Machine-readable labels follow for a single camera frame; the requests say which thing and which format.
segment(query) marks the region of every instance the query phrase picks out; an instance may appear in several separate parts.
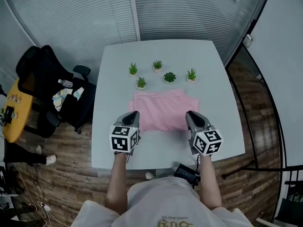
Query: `pink towel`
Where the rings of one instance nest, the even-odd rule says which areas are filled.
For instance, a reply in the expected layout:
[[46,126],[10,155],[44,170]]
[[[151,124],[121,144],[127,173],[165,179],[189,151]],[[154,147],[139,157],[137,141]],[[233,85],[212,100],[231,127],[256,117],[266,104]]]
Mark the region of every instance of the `pink towel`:
[[198,111],[199,100],[185,95],[183,89],[161,93],[135,93],[129,111],[140,112],[141,131],[187,131],[185,113]]

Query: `white shirt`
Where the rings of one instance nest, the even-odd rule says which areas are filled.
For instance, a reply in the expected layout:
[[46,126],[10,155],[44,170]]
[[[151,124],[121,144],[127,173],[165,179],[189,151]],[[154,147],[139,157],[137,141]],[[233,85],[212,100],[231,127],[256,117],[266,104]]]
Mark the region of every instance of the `white shirt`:
[[71,227],[250,227],[239,211],[210,211],[184,179],[165,177],[131,187],[123,215],[85,201]]

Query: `chair wheel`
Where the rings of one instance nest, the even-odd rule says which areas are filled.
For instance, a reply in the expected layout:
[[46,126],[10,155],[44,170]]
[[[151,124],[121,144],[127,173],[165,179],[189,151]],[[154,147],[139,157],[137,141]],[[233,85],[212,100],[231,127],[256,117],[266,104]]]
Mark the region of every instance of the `chair wheel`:
[[82,131],[79,130],[79,129],[75,129],[75,132],[76,132],[77,134],[81,134],[81,133],[82,133]]

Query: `potted succulent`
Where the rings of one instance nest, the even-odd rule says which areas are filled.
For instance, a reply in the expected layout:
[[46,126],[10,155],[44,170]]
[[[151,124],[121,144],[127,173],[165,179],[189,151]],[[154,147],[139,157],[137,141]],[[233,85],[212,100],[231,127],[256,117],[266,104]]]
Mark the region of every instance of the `potted succulent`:
[[168,72],[164,74],[164,81],[165,83],[172,83],[174,82],[174,80],[176,80],[176,75],[172,72]]
[[145,86],[146,86],[146,80],[145,78],[139,78],[137,80],[137,89],[138,90],[145,90]]
[[195,82],[196,81],[196,70],[192,68],[190,71],[187,71],[187,82]]
[[131,67],[129,68],[129,76],[134,78],[137,75],[137,72],[138,72],[138,68],[136,66],[136,63],[135,64],[131,63]]
[[156,73],[159,72],[159,71],[161,71],[162,68],[163,68],[162,61],[154,61],[153,64],[152,64],[152,66],[153,66],[153,69],[154,69],[154,71]]

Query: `person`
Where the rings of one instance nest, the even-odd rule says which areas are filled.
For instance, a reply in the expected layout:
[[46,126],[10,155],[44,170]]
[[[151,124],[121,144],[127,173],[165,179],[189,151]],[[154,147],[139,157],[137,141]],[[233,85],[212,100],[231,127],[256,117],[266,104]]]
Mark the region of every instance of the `person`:
[[85,201],[72,227],[250,227],[239,210],[223,207],[212,160],[200,157],[199,194],[173,176],[137,183],[127,192],[126,154],[116,154],[105,206]]
[[30,165],[40,163],[48,166],[57,161],[56,155],[43,156],[41,153],[41,146],[37,146],[36,153],[31,153],[15,143],[9,143],[0,135],[0,162],[26,162]]

